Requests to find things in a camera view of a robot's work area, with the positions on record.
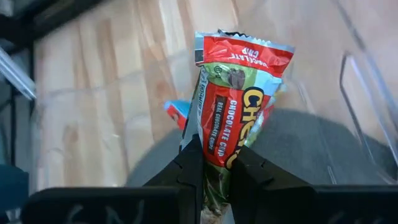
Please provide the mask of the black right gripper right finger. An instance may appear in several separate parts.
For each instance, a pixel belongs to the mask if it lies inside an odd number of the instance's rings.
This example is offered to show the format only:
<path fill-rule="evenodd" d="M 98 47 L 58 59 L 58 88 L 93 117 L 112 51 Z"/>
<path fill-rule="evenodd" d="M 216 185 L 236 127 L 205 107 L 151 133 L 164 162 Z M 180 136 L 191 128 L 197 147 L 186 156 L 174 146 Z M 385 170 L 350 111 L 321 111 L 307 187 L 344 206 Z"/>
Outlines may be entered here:
<path fill-rule="evenodd" d="M 314 185 L 243 147 L 233 161 L 235 224 L 398 224 L 398 185 Z"/>

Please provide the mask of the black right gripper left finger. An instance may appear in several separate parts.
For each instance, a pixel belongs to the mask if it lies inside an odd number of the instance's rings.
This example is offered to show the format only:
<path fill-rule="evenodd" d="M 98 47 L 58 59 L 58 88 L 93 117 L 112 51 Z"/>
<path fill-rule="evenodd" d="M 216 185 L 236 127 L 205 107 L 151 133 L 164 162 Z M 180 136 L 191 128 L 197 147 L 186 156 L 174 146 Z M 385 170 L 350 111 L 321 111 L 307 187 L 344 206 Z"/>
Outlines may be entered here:
<path fill-rule="evenodd" d="M 22 224 L 200 224 L 198 135 L 142 187 L 56 187 L 31 195 Z"/>

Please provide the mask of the red chocolate chip granola bar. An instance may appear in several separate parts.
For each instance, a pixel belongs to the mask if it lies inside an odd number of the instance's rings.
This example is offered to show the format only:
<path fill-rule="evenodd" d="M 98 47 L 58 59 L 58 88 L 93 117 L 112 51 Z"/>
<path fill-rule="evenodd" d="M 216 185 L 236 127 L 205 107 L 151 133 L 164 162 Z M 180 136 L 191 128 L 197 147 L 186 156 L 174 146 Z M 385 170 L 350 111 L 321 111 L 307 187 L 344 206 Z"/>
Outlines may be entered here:
<path fill-rule="evenodd" d="M 229 204 L 231 168 L 257 138 L 294 48 L 239 32 L 196 32 L 197 131 L 204 155 L 201 224 L 221 224 Z"/>
<path fill-rule="evenodd" d="M 185 129 L 189 109 L 190 102 L 185 100 L 169 100 L 164 103 L 164 110 L 177 123 L 180 130 Z"/>

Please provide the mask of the clear plastic tray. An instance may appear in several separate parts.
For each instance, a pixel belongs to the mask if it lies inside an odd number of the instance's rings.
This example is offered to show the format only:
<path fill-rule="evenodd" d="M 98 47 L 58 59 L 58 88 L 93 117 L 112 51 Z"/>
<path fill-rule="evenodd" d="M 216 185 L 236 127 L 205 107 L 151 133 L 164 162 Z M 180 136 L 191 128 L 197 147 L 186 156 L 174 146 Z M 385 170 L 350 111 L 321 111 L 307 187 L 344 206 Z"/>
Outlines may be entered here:
<path fill-rule="evenodd" d="M 198 70 L 189 51 L 41 46 L 34 57 L 38 189 L 139 184 L 176 154 L 180 131 L 162 107 L 193 95 Z M 398 166 L 353 71 L 345 86 L 370 156 L 355 141 L 337 74 L 319 84 L 299 72 L 299 61 L 285 73 L 287 90 L 255 150 L 312 182 L 393 183 Z"/>

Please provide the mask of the black aluminium table frame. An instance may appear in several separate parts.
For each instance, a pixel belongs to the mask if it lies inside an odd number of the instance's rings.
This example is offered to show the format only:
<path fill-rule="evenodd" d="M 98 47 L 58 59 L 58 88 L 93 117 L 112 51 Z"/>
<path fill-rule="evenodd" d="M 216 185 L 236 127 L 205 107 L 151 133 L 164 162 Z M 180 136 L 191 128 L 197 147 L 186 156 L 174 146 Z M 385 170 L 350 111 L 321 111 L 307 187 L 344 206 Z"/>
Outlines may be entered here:
<path fill-rule="evenodd" d="M 34 42 L 56 28 L 66 24 L 104 0 L 28 0 L 21 12 L 15 16 L 0 13 L 0 74 L 5 69 L 6 83 L 10 86 L 9 99 L 0 103 L 0 112 L 10 107 L 11 133 L 10 150 L 5 153 L 5 163 L 16 166 L 17 112 L 16 97 L 23 95 L 29 100 L 29 116 L 35 103 L 34 87 L 27 80 L 34 81 Z M 7 60 L 27 50 L 29 72 L 27 80 L 16 72 L 15 66 Z"/>

